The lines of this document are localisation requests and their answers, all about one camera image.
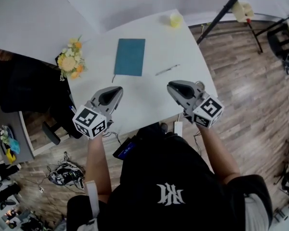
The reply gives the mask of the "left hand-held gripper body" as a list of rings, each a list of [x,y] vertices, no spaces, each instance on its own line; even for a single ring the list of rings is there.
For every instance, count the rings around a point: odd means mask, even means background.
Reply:
[[[123,87],[113,86],[98,90],[85,105],[76,111],[72,121],[78,132],[94,139],[111,124],[112,113],[123,96]]]

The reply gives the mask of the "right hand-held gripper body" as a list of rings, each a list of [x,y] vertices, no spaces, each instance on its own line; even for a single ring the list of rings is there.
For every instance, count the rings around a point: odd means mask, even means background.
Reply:
[[[205,85],[201,81],[171,81],[167,85],[167,91],[183,108],[184,116],[192,124],[210,128],[223,113],[223,104],[205,91]]]

